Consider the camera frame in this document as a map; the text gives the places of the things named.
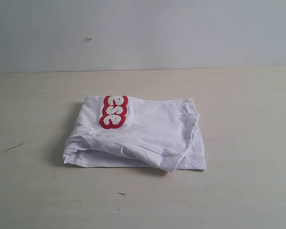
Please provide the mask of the white t-shirt red lettering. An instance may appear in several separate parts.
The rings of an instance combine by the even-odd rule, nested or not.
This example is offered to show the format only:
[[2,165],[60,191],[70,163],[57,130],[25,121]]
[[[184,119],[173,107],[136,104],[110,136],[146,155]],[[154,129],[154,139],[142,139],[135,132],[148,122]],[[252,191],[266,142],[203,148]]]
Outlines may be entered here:
[[81,167],[204,171],[199,117],[192,98],[87,96],[66,141],[63,161]]

